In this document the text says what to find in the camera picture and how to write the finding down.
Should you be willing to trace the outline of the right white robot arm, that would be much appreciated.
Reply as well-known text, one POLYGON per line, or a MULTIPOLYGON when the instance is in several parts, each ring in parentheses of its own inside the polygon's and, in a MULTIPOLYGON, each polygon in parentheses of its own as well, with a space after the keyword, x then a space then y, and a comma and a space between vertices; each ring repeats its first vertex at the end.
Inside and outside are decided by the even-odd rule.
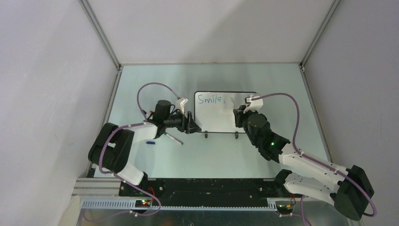
POLYGON ((350 169, 321 160, 294 147, 288 139, 271 130, 266 116, 246 110, 242 105, 233 110, 235 126, 244 129, 251 144, 267 161, 274 161, 302 172, 301 176, 282 169, 274 181, 274 192, 280 197, 302 194, 331 204, 343 216, 360 221, 366 215, 374 195, 366 172, 359 166, 350 169))

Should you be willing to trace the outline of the small black framed whiteboard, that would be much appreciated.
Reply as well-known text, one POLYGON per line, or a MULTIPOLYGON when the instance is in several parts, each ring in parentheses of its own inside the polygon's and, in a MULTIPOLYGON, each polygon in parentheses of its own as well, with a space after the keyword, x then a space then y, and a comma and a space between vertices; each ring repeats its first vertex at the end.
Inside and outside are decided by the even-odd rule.
POLYGON ((197 91, 194 94, 194 120, 202 132, 244 133, 236 128, 232 104, 245 105, 245 97, 258 96, 255 92, 197 91))

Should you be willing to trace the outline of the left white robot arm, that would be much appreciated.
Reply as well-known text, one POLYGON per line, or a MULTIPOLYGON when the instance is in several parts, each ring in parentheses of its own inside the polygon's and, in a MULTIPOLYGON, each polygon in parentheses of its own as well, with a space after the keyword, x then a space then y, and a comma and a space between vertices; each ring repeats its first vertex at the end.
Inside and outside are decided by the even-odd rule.
POLYGON ((128 160, 132 145, 157 139, 169 128, 185 134, 201 132, 191 112, 184 113, 182 106, 172 110, 172 106, 170 101, 159 100, 144 122, 125 126, 104 124, 88 152, 88 160, 102 173, 113 174, 123 182, 131 183, 130 189, 137 196, 147 194, 147 174, 128 160))

